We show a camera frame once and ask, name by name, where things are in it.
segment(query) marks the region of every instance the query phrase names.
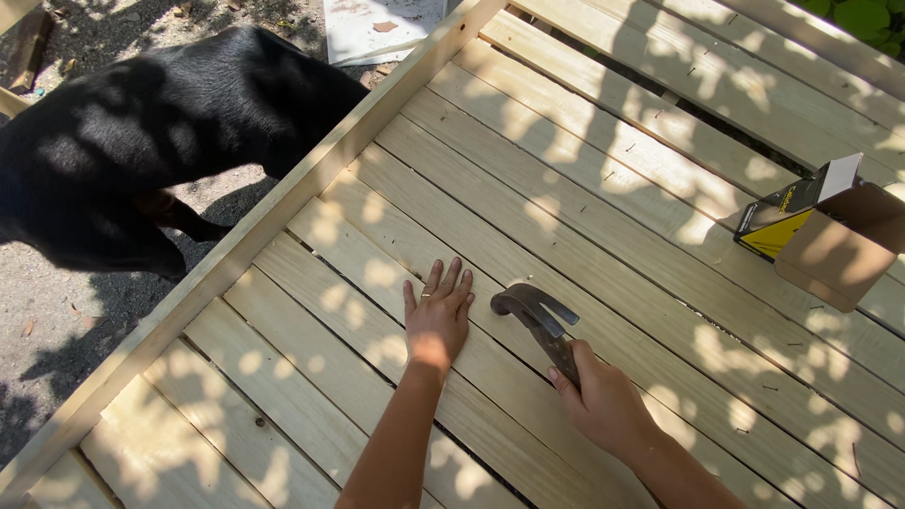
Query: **dirt ground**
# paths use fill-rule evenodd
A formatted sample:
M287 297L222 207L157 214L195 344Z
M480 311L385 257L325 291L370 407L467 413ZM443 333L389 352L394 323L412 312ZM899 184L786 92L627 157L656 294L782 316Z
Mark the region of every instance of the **dirt ground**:
M148 48L190 43L237 24L265 26L326 60L322 0L242 0L239 11L227 7L226 0L193 0L191 11L176 17L175 9L183 3L44 0L40 8L66 6L70 13L55 22L33 92L24 97L38 101L34 92L39 89L49 93L109 62ZM0 37L0 72L9 46L9 37ZM71 70L64 72L72 59ZM375 67L344 70L356 80L371 71L373 88L382 78ZM0 128L7 122L0 114ZM228 225L275 184L259 167L247 166L184 184L175 192L203 217ZM190 269L214 247L180 232L167 235ZM153 274L74 273L53 267L26 245L0 246L0 467L172 288Z

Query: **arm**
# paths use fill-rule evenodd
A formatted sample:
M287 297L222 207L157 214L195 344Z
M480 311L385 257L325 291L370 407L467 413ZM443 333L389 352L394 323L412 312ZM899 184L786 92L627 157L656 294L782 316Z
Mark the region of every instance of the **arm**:
M669 509L745 507L653 422L625 373L598 361L587 341L570 343L582 392L556 368L548 376L578 431L631 468Z
M462 261L453 258L440 282L443 262L434 262L420 302L412 284L403 283L408 366L336 508L415 509L420 504L433 413L446 373L468 336L472 272L466 270L453 288L461 269Z

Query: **claw hammer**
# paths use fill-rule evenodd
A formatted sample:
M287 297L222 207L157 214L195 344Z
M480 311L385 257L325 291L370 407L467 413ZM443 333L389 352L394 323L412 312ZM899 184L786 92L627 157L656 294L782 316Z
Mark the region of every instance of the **claw hammer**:
M578 368L572 349L563 339L566 329L547 309L559 315L569 325L578 323L578 315L563 303L539 288L527 283L515 283L491 299L491 309L500 316L513 314L544 349L559 371L581 390Z

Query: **hammer head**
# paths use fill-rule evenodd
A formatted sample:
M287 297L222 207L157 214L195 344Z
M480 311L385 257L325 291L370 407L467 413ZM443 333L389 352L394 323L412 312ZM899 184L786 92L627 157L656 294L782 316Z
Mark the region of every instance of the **hammer head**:
M547 309L544 309L544 306L559 315L559 318L565 320L569 325L578 323L578 315L572 310L554 299L549 293L527 283L513 284L491 299L491 309L500 316L512 313L529 328L532 324L526 322L525 319L530 318L534 321L533 326L543 327L554 338L565 334L566 329Z

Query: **hand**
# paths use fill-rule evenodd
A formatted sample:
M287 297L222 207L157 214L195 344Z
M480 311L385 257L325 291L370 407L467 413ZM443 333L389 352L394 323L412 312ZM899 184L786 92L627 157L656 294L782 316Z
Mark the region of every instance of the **hand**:
M625 373L597 360L584 340L570 341L581 393L556 368L548 376L566 404L569 420L591 442L624 463L652 447L662 433Z
M474 302L472 271L465 270L462 282L455 286L462 260L452 259L446 278L440 282L443 262L433 262L421 301L412 293L412 283L403 283L405 333L412 350L411 363L420 362L438 368L445 376L462 350L468 336L468 308Z

